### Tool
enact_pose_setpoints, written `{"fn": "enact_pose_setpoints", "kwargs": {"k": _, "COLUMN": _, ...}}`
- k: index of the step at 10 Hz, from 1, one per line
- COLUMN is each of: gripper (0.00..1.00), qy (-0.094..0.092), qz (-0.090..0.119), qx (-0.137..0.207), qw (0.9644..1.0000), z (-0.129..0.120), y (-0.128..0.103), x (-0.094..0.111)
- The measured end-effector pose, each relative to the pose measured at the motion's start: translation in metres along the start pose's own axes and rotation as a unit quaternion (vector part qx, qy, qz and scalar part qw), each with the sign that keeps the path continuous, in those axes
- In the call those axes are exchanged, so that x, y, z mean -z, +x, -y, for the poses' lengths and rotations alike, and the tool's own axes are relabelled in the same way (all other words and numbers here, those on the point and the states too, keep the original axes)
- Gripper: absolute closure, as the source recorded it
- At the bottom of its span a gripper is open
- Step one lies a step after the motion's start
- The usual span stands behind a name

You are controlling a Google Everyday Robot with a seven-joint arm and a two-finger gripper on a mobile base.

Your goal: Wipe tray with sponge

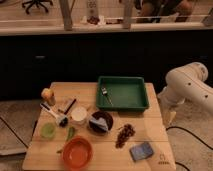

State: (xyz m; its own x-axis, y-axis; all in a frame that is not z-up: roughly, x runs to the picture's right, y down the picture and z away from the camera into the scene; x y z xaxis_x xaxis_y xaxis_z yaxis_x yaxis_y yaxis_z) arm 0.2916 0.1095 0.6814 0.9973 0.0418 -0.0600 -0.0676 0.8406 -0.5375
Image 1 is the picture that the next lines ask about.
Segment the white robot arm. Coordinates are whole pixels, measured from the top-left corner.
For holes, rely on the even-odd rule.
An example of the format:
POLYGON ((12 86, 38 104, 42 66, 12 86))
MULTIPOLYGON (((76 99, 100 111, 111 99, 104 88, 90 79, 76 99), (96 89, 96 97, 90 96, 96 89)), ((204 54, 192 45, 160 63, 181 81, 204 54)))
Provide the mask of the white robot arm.
POLYGON ((165 126, 169 126, 175 118, 175 107, 186 99, 213 114, 213 87, 205 84, 207 78, 208 69, 200 62, 174 68, 166 74, 166 86, 157 95, 165 126))

